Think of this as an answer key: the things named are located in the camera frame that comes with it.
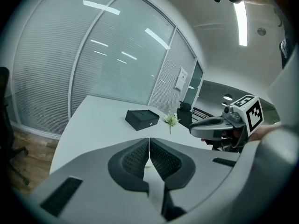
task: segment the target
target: door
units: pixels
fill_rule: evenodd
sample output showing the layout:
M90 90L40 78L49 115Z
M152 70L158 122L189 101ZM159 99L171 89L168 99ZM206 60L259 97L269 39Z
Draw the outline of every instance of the door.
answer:
M188 88L188 91L186 93L184 102L189 103L190 105L192 105L193 101L195 100L195 97L197 95L197 91L199 89L199 84L201 81L201 77L202 77L202 70L199 66L199 63L196 62L195 68L194 68L194 73Z

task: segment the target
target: black slot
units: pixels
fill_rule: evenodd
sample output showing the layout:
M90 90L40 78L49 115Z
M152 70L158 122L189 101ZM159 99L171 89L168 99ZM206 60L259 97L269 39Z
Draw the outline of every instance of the black slot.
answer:
M41 207L58 216L81 185L82 180L68 177L42 204Z
M231 161L231 160L227 160L227 159L221 159L221 158L214 158L213 162L225 165L225 166L230 166L230 167L234 167L235 164L237 163L236 161Z

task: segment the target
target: black box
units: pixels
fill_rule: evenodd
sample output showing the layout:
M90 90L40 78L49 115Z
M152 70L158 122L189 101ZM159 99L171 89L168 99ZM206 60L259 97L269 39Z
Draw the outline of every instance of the black box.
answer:
M136 130L156 125L160 116L150 110L128 110L126 121Z

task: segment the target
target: railing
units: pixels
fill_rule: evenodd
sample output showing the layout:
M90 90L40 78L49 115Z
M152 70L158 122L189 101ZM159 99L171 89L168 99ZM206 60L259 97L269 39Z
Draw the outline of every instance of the railing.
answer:
M213 117L213 115L211 115L211 114L209 114L207 112L204 112L204 111L202 111L202 110L200 110L198 108L195 108L195 107L193 108L193 110L191 111L191 113L194 114L194 115L196 115L196 116L198 116L198 117L200 117L200 118L202 118L202 119L205 119L205 118L208 118L208 117Z

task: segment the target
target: black mesh pad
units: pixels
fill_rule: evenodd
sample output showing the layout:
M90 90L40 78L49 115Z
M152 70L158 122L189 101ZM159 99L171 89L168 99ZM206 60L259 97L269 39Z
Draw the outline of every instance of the black mesh pad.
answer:
M108 171L124 189L149 193L149 184L143 181L148 159L149 139L143 139L114 154L108 162Z
M167 190L180 189L187 185L195 173L195 163L187 155L163 144L149 139L150 159Z

